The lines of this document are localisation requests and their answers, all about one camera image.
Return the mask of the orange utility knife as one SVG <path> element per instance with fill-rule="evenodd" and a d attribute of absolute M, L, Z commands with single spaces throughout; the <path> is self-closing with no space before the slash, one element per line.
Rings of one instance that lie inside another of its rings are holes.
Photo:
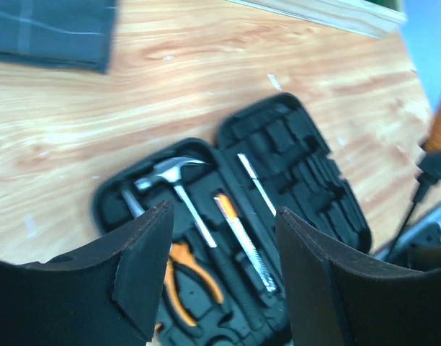
<path fill-rule="evenodd" d="M 226 219 L 233 234 L 237 238 L 239 244 L 241 245 L 243 251 L 245 252 L 267 291 L 270 293 L 275 292 L 277 290 L 277 285 L 270 275 L 269 270 L 263 263 L 262 257 L 246 232 L 246 229 L 244 228 L 243 223 L 241 222 L 228 196 L 223 193 L 218 193 L 214 197 L 214 201 L 219 207 L 221 213 Z"/>

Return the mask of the black handled nut driver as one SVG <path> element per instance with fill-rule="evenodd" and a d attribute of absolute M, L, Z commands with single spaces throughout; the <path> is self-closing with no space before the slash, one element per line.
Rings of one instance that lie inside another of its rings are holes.
<path fill-rule="evenodd" d="M 257 173 L 256 173 L 255 169 L 253 168 L 253 166 L 251 165 L 251 162 L 249 161 L 247 156 L 243 153 L 238 153 L 237 157 L 239 158 L 241 164 L 245 168 L 246 173 L 249 175 L 252 182 L 254 183 L 254 186 L 259 191 L 259 194 L 262 196 L 262 198 L 263 198 L 265 204 L 267 205 L 267 207 L 269 208 L 270 212 L 272 213 L 273 216 L 276 216 L 277 211 L 275 209 L 275 206 L 273 205 L 268 194 L 264 190 L 262 183 L 259 181 Z"/>

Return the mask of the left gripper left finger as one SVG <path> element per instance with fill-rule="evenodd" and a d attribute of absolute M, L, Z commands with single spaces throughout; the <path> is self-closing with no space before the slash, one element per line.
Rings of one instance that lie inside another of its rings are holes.
<path fill-rule="evenodd" d="M 0 261 L 0 345 L 145 345 L 152 340 L 174 208 L 52 260 Z"/>

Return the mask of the orange handled pliers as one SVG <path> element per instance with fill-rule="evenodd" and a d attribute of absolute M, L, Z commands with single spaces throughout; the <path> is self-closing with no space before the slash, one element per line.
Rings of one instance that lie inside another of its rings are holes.
<path fill-rule="evenodd" d="M 169 304 L 177 316 L 188 327 L 196 327 L 197 321 L 181 301 L 182 285 L 178 282 L 177 270 L 194 280 L 200 288 L 207 288 L 217 304 L 223 304 L 224 295 L 214 277 L 199 265 L 187 243 L 171 243 L 164 275 L 166 294 L 169 298 Z"/>

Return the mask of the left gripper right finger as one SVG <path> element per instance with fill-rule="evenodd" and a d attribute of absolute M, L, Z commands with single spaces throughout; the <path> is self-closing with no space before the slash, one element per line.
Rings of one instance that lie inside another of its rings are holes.
<path fill-rule="evenodd" d="M 376 259 L 288 208 L 275 230 L 295 345 L 441 345 L 441 267 Z"/>

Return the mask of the orange black screwdriver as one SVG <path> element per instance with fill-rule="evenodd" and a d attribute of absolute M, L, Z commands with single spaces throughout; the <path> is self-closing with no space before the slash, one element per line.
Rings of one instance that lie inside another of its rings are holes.
<path fill-rule="evenodd" d="M 411 200 L 411 207 L 404 216 L 401 227 L 388 250 L 386 255 L 387 262 L 395 258 L 398 241 L 406 231 L 406 226 L 416 207 L 423 201 L 430 187 L 441 181 L 441 104 L 434 117 L 433 124 L 430 127 L 428 138 L 422 144 L 421 148 L 424 151 L 424 155 L 418 165 L 421 170 L 421 173 L 416 179 L 418 187 Z"/>

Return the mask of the claw hammer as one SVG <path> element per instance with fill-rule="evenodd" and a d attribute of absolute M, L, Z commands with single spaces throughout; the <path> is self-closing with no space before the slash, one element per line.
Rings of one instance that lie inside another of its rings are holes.
<path fill-rule="evenodd" d="M 138 191 L 143 192 L 159 181 L 168 182 L 174 188 L 180 200 L 187 206 L 198 231 L 207 245 L 210 248 L 216 248 L 217 243 L 182 186 L 182 167 L 193 164 L 205 164 L 205 162 L 188 156 L 179 156 L 163 160 L 153 167 L 153 171 L 149 175 L 137 179 L 134 185 Z"/>

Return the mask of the black plastic tool case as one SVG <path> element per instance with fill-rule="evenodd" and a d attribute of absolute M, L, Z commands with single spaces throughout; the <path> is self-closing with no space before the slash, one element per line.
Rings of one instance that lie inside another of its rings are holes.
<path fill-rule="evenodd" d="M 180 298 L 197 321 L 188 327 L 172 310 L 163 294 L 156 317 L 157 337 L 163 345 L 291 345 L 280 256 L 275 238 L 275 217 L 254 186 L 238 153 L 247 156 L 275 208 L 285 206 L 316 229 L 353 247 L 369 252 L 372 236 L 348 181 L 330 157 L 311 116 L 289 93 L 276 94 L 226 118 L 215 144 L 187 138 L 148 156 L 102 183 L 92 200 L 97 228 L 109 233 L 133 220 L 137 208 L 148 210 L 163 200 L 174 206 L 173 243 L 187 243 L 199 265 L 219 284 L 223 304 L 206 288 L 177 270 Z M 159 162 L 188 156 L 205 164 L 182 167 L 186 190 L 218 247 L 235 266 L 246 294 L 257 305 L 256 324 L 249 325 L 231 290 L 213 264 L 208 246 L 187 206 L 174 188 L 159 181 L 146 191 L 134 182 L 149 175 Z M 228 196 L 263 263 L 277 285 L 267 291 L 214 201 Z"/>

